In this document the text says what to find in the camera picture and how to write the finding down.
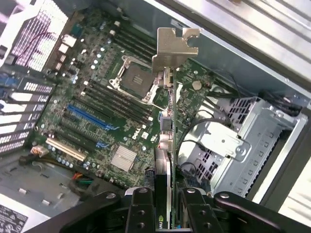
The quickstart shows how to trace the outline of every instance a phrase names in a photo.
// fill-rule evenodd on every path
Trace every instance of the motherboard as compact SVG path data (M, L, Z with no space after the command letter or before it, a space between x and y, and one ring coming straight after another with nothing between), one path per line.
M81 166L123 188L141 186L154 164L168 92L151 74L156 41L124 18L88 9L73 31L57 83L30 146L42 146L65 166ZM176 138L202 105L214 73L193 60L176 70Z

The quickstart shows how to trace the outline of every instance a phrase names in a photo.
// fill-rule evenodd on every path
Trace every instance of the metal bracket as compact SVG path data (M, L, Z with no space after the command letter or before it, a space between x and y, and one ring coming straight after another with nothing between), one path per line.
M176 37L175 28L158 28L157 54L152 57L152 74L158 77L166 67L177 68L188 58L198 55L199 49L189 47L188 39L199 37L200 30L196 28L183 28L182 37Z
M243 161L251 149L251 145L239 139L236 132L216 122L209 123L201 143L216 154L238 161Z

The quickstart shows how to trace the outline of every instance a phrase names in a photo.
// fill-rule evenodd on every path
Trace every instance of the screw hole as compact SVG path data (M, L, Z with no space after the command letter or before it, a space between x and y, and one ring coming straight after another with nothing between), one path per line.
M204 227L210 229L212 227L212 224L210 224L209 222L204 223Z
M137 227L142 229L145 227L145 224L143 222L140 222L139 224L137 224Z

